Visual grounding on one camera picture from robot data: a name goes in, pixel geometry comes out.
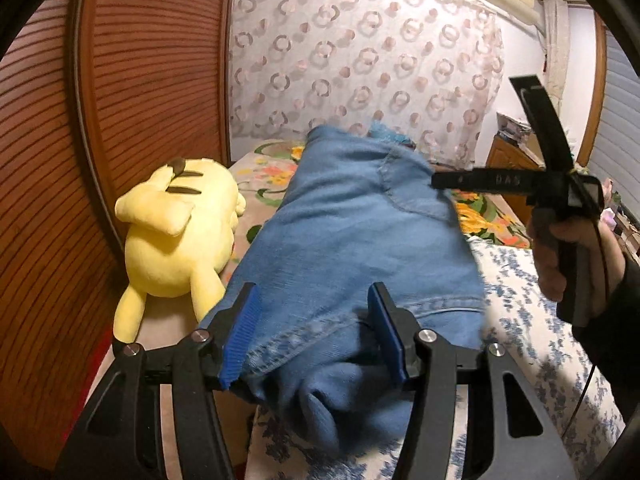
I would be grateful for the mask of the person right hand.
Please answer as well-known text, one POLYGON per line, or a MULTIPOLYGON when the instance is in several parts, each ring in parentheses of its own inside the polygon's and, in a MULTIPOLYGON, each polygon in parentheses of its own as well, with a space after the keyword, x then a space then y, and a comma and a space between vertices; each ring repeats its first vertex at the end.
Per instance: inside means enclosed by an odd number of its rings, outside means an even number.
POLYGON ((603 313, 626 271, 625 256, 608 226, 585 218, 554 222, 538 212, 527 234, 544 296, 555 302, 573 299, 587 318, 603 313))

